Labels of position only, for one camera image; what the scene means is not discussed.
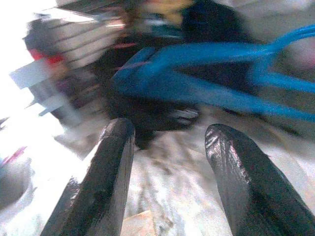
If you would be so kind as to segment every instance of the blue plastic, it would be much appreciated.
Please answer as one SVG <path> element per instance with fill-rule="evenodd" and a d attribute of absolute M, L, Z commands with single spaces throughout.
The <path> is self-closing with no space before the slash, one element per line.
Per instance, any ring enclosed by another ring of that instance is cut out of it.
<path fill-rule="evenodd" d="M 173 45 L 154 53 L 145 48 L 126 65 L 146 61 L 147 64 L 118 71 L 114 88 L 122 94 L 181 103 L 206 103 L 240 112 L 278 115 L 315 122 L 315 114 L 262 100 L 246 93 L 210 83 L 174 71 L 176 67 L 221 62 L 254 61 L 248 80 L 255 86 L 276 86 L 284 89 L 315 92 L 315 83 L 269 72 L 275 56 L 291 42 L 315 36 L 315 25 L 297 29 L 274 43 L 193 43 Z"/>

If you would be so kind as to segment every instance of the red object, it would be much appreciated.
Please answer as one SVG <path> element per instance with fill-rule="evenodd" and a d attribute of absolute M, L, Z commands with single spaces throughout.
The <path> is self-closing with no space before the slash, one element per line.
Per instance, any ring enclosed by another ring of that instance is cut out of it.
<path fill-rule="evenodd" d="M 6 157 L 2 163 L 0 164 L 0 168 L 2 168 L 5 164 L 11 162 L 11 161 L 14 161 L 16 160 L 18 157 L 20 157 L 23 153 L 24 153 L 24 150 L 26 149 L 26 147 L 21 147 L 19 148 L 12 156 L 8 156 Z"/>
<path fill-rule="evenodd" d="M 42 58 L 45 58 L 49 66 L 51 67 L 53 67 L 55 63 L 63 61 L 62 55 L 47 56 L 39 52 L 37 49 L 30 49 L 29 52 L 31 56 L 34 58 L 34 60 L 40 60 Z"/>
<path fill-rule="evenodd" d="M 116 68 L 114 68 L 114 70 L 124 70 L 124 69 L 135 68 L 135 67 L 142 66 L 142 65 L 145 65 L 148 63 L 151 63 L 151 62 L 150 61 L 141 61 L 141 62 L 129 64 L 129 65 L 124 65 L 122 67 L 116 67 Z"/>
<path fill-rule="evenodd" d="M 112 48 L 114 49 L 120 49 L 120 48 L 128 48 L 137 45 L 137 43 L 121 43 L 113 45 Z"/>

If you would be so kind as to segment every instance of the wooden board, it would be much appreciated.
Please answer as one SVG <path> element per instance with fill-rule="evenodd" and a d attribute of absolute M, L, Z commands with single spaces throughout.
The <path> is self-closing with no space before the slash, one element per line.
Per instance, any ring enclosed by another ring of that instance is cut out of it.
<path fill-rule="evenodd" d="M 156 236 L 151 211 L 147 210 L 126 218 L 123 222 L 121 236 Z"/>

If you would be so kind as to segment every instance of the yellow object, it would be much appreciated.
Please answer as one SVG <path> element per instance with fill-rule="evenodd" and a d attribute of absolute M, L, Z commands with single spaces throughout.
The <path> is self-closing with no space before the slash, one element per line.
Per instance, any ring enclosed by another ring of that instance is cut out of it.
<path fill-rule="evenodd" d="M 169 22 L 180 26 L 183 20 L 181 10 L 192 4 L 193 0 L 152 0 L 145 4 L 143 10 L 163 14 Z"/>

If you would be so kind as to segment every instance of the gray object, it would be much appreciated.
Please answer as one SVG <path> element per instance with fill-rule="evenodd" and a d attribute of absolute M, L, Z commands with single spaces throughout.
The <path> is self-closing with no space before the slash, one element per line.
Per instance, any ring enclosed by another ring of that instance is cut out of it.
<path fill-rule="evenodd" d="M 49 81 L 51 76 L 51 70 L 44 59 L 36 60 L 10 73 L 10 77 L 20 89 L 36 88 L 40 97 L 35 95 L 35 100 L 45 108 L 40 116 L 60 108 L 65 121 L 74 125 L 79 124 L 80 115 L 70 105 L 67 97 L 58 92 Z"/>

